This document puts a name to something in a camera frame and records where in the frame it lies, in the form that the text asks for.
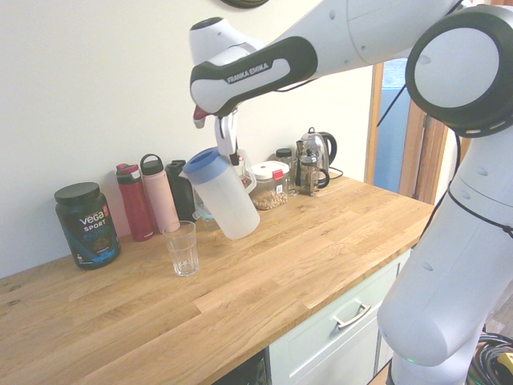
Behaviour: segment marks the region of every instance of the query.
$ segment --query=drawer handle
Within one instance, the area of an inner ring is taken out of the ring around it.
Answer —
[[[335,321],[337,321],[337,328],[339,330],[342,330],[342,329],[345,329],[347,326],[353,325],[355,322],[357,322],[359,319],[361,319],[364,315],[366,315],[369,312],[371,307],[372,307],[371,305],[364,305],[363,303],[361,303],[360,307],[358,307],[358,310],[362,309],[362,311],[360,313],[358,313],[357,315],[355,315],[354,317],[352,317],[347,322],[343,322],[340,319],[338,319],[338,317],[333,316],[333,319]]]

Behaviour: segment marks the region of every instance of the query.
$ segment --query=drinking glass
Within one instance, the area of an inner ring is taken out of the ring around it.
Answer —
[[[200,268],[196,245],[196,225],[178,221],[166,226],[162,232],[175,272],[181,277],[194,274]]]
[[[296,190],[296,171],[297,171],[297,158],[295,156],[286,156],[280,158],[281,163],[289,166],[289,196],[297,194]]]

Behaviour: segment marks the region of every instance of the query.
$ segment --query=black cable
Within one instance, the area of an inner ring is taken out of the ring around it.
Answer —
[[[462,163],[462,141],[461,141],[461,138],[459,137],[457,132],[454,132],[454,135],[455,135],[455,138],[456,138],[456,150],[457,150],[457,152],[456,152],[456,165],[454,167],[454,174],[453,174],[452,178],[450,179],[451,182],[454,179],[454,176],[456,175],[456,172],[458,172],[459,165]]]
[[[513,353],[513,339],[501,334],[485,333],[468,371],[467,385],[510,385],[511,373],[497,359],[502,353]]]
[[[305,86],[306,84],[311,83],[311,82],[312,82],[312,81],[314,81],[314,80],[317,80],[317,79],[307,80],[306,82],[303,82],[303,83],[301,83],[301,84],[298,84],[298,85],[296,85],[296,86],[294,86],[294,87],[287,88],[287,89],[285,89],[285,90],[274,90],[274,92],[289,92],[289,91],[295,90],[296,88],[303,87],[303,86]]]
[[[331,167],[331,166],[329,166],[329,168],[330,168],[330,169],[333,169],[333,170],[335,170],[335,171],[338,171],[338,172],[340,173],[340,175],[337,175],[337,176],[335,176],[335,177],[333,177],[333,178],[332,178],[332,177],[330,177],[330,178],[329,178],[330,180],[338,179],[338,178],[342,178],[342,177],[344,176],[344,172],[343,172],[342,170],[339,170],[338,168]]]
[[[458,9],[458,7],[462,4],[463,0],[459,0],[459,2],[457,2],[450,10],[449,12],[446,13],[446,16],[448,14],[452,14],[455,10]]]
[[[398,101],[399,96],[401,96],[402,92],[406,89],[406,85],[402,86],[401,90],[398,92],[398,94],[395,96],[394,100],[389,104],[388,108],[386,109],[385,113],[383,114],[382,118],[378,122],[378,127],[382,123],[382,121],[386,118],[392,107],[394,106],[395,102]]]

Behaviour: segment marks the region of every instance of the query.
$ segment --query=white cabinet door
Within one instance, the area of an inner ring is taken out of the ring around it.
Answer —
[[[378,308],[409,254],[406,251],[273,342],[273,385],[366,385],[381,363]],[[349,325],[337,327],[344,323]]]
[[[297,385],[366,385],[374,375],[376,318],[319,363]]]

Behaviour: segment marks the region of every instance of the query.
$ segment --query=glass jar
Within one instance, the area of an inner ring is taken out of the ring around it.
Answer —
[[[289,200],[289,166],[270,160],[255,164],[256,187],[249,196],[259,210],[274,209]]]

